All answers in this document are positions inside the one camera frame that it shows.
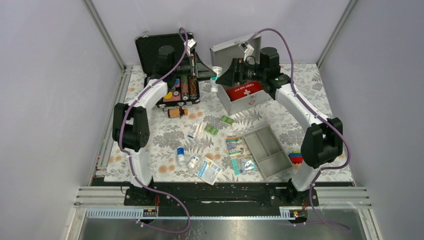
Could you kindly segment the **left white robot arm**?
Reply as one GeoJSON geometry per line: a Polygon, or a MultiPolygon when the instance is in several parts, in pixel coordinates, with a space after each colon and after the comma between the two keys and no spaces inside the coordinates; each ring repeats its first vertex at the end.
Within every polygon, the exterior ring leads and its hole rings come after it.
{"type": "Polygon", "coordinates": [[[112,124],[112,138],[128,157],[130,183],[139,187],[135,197],[144,206],[155,200],[154,190],[148,187],[153,179],[146,152],[150,138],[148,113],[171,92],[177,78],[197,76],[196,52],[192,46],[183,46],[181,53],[174,46],[161,46],[151,63],[150,69],[144,69],[147,83],[142,91],[129,103],[114,106],[112,124]]]}

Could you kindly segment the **amber medicine bottle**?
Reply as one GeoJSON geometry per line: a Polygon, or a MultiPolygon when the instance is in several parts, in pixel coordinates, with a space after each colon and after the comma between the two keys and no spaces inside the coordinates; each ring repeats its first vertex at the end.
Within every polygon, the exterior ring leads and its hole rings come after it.
{"type": "Polygon", "coordinates": [[[185,108],[171,108],[167,110],[169,118],[181,118],[182,116],[188,115],[188,109],[185,108]]]}

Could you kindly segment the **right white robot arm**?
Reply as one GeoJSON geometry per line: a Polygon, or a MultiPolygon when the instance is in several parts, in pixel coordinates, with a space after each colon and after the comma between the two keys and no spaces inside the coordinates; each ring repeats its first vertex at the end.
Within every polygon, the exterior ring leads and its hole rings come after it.
{"type": "Polygon", "coordinates": [[[300,93],[292,75],[282,73],[279,60],[276,48],[264,47],[259,52],[258,63],[249,63],[247,57],[233,58],[216,82],[228,87],[259,82],[263,90],[301,125],[304,130],[303,163],[290,180],[292,189],[286,193],[287,201],[299,206],[307,199],[305,191],[313,184],[318,172],[342,154],[343,124],[337,117],[321,115],[300,93]]]}

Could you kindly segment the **red first aid pouch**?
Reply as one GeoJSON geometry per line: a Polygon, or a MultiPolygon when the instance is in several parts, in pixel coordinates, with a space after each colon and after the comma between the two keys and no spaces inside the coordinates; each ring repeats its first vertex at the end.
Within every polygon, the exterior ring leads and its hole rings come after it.
{"type": "Polygon", "coordinates": [[[230,88],[226,90],[226,93],[231,101],[236,101],[262,90],[263,87],[259,81],[250,81],[243,85],[230,88]]]}

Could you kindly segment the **white tube bottle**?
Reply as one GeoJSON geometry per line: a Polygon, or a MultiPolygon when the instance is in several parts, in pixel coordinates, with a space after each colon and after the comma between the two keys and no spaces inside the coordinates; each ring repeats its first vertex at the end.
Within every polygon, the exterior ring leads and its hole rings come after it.
{"type": "Polygon", "coordinates": [[[222,75],[222,68],[220,66],[212,66],[212,71],[215,73],[214,76],[212,76],[209,79],[209,83],[211,85],[211,92],[217,92],[218,91],[218,84],[217,80],[222,75]]]}

